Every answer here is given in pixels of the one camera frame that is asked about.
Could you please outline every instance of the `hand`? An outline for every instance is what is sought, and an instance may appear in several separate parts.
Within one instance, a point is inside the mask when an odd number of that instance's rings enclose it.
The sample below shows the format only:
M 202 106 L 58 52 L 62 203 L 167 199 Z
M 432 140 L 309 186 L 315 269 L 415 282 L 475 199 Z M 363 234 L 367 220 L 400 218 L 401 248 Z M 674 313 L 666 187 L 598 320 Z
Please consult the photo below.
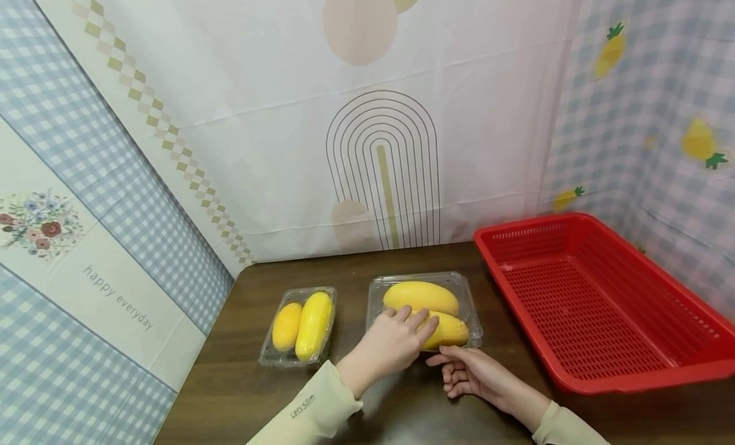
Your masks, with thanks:
M 398 311 L 388 308 L 375 319 L 362 340 L 337 364 L 339 377 L 355 398 L 362 397 L 378 378 L 400 372 L 416 360 L 439 325 L 438 317 L 426 321 L 427 317 L 429 310 L 411 314 L 411 306 L 403 306 Z
M 546 396 L 518 379 L 507 368 L 479 349 L 440 347 L 440 354 L 427 359 L 434 367 L 444 365 L 444 391 L 449 398 L 475 395 L 511 414 L 536 432 L 551 403 Z

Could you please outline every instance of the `wrist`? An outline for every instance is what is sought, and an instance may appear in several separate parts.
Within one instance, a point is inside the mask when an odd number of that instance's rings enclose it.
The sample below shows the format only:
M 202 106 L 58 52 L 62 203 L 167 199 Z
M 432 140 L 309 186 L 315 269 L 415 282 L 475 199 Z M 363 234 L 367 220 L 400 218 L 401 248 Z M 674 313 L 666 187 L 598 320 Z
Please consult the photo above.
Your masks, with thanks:
M 550 404 L 550 398 L 531 386 L 524 385 L 509 402 L 508 413 L 516 417 L 532 434 L 535 434 Z
M 369 368 L 371 364 L 363 361 L 355 350 L 347 354 L 335 367 L 343 385 L 352 391 L 355 400 L 362 397 L 363 393 L 377 380 L 377 376 Z

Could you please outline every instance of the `clear plastic container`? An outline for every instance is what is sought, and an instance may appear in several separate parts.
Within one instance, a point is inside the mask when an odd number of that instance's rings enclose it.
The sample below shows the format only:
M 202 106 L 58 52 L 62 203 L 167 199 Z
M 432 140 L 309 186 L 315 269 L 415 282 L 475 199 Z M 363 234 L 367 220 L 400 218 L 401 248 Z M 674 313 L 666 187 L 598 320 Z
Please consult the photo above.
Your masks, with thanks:
M 472 300 L 472 292 L 467 279 L 456 271 L 445 271 L 441 273 L 425 273 L 417 275 L 398 275 L 398 276 L 381 276 L 376 277 L 369 285 L 367 295 L 367 318 L 366 330 L 368 330 L 375 319 L 380 315 L 385 306 L 383 305 L 383 296 L 392 285 L 398 282 L 410 280 L 419 280 L 423 282 L 431 282 L 431 284 L 441 285 L 444 289 L 451 291 L 459 301 L 458 319 L 464 321 L 470 331 L 470 339 L 465 348 L 477 348 L 482 345 L 482 326 L 477 317 L 475 303 Z
M 276 320 L 276 316 L 278 313 L 280 313 L 281 309 L 284 309 L 284 306 L 289 305 L 291 303 L 298 303 L 301 306 L 304 306 L 304 303 L 306 303 L 306 300 L 316 292 L 324 292 L 327 295 L 329 295 L 329 298 L 332 299 L 332 315 L 329 317 L 326 333 L 324 334 L 324 338 L 322 339 L 321 347 L 319 348 L 319 351 L 314 354 L 313 357 L 310 359 L 306 359 L 305 361 L 301 361 L 298 357 L 296 357 L 296 352 L 294 348 L 291 348 L 288 351 L 279 351 L 274 347 L 274 344 L 272 344 L 272 338 L 271 334 L 272 331 L 274 331 L 274 321 Z M 329 339 L 332 338 L 332 328 L 334 327 L 334 314 L 337 310 L 337 290 L 334 289 L 334 287 L 329 286 L 323 286 L 323 287 L 308 287 L 308 289 L 291 289 L 287 290 L 285 294 L 283 294 L 283 298 L 281 299 L 281 304 L 278 306 L 278 310 L 276 310 L 276 314 L 274 314 L 274 320 L 271 321 L 271 328 L 268 329 L 268 334 L 265 336 L 265 341 L 263 342 L 262 348 L 260 349 L 260 357 L 258 358 L 258 362 L 262 366 L 279 366 L 279 367 L 301 367 L 301 366 L 308 366 L 315 363 L 321 363 L 324 362 L 325 355 L 326 355 L 326 349 L 329 346 Z

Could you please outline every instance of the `person's left hand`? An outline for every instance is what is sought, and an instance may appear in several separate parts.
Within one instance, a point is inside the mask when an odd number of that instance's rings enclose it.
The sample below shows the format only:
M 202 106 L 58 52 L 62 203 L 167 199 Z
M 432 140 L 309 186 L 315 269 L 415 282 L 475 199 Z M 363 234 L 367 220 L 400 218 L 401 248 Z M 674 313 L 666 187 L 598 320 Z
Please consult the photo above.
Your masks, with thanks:
M 337 364 L 339 377 L 355 398 L 378 378 L 400 372 L 416 360 L 439 325 L 438 317 L 428 321 L 427 317 L 427 309 L 411 314 L 411 307 L 403 306 L 398 311 L 388 308 L 376 318 L 357 346 Z

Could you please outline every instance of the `pineapple print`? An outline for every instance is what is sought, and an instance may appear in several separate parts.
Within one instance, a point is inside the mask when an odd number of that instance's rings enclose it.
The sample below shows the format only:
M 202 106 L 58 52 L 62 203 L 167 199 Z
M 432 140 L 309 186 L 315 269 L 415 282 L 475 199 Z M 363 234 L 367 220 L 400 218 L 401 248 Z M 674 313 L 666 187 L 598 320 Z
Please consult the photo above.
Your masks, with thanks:
M 623 23 L 619 22 L 615 27 L 610 27 L 607 34 L 607 43 L 600 52 L 600 57 L 595 64 L 595 76 L 604 78 L 610 70 L 618 64 L 625 52 L 625 35 L 623 34 Z
M 579 198 L 583 194 L 584 188 L 581 186 L 577 186 L 577 188 L 574 188 L 573 190 L 567 190 L 567 192 L 557 194 L 556 198 L 553 200 L 553 211 L 563 211 L 563 209 L 567 208 L 575 198 Z
M 704 161 L 705 169 L 717 170 L 720 164 L 730 162 L 725 153 L 716 150 L 715 134 L 701 117 L 696 117 L 690 123 L 687 133 L 681 140 L 681 149 L 690 158 Z
M 645 137 L 645 139 L 643 139 L 643 145 L 649 150 L 652 150 L 656 148 L 656 141 L 657 141 L 656 135 L 649 135 Z

